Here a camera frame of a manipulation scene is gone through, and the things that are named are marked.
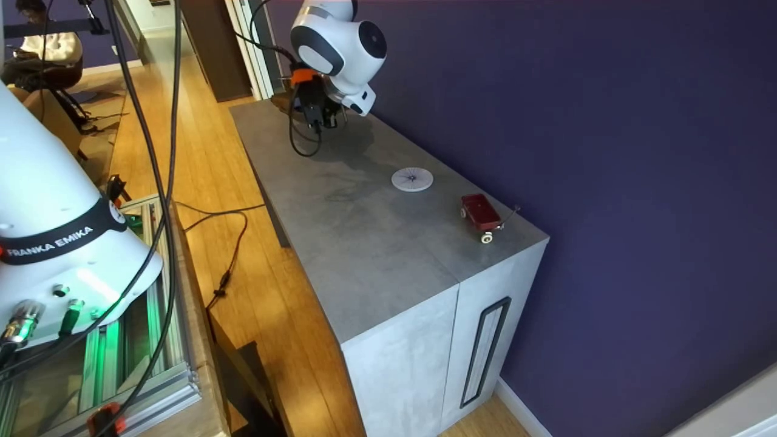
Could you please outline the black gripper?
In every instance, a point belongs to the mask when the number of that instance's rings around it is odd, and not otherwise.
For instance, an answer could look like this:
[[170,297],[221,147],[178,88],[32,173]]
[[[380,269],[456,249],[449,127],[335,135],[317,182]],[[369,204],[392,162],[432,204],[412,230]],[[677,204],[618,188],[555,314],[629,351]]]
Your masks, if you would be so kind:
[[313,131],[339,127],[340,104],[328,97],[328,88],[320,77],[300,82],[291,93],[291,111]]

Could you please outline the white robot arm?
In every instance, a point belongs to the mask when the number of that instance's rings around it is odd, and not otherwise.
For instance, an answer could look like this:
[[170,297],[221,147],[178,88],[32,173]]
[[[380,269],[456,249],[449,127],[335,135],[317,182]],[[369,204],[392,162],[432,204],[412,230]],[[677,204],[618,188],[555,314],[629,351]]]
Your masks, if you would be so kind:
[[374,23],[358,19],[358,0],[305,0],[291,25],[297,104],[313,131],[334,125],[340,108],[367,118],[376,103],[369,80],[390,43]]

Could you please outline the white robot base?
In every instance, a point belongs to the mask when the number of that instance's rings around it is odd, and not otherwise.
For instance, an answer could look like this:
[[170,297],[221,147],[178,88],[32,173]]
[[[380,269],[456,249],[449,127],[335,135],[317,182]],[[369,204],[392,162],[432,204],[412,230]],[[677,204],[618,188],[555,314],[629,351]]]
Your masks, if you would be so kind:
[[68,148],[0,88],[0,328],[38,348],[117,321],[164,258]]

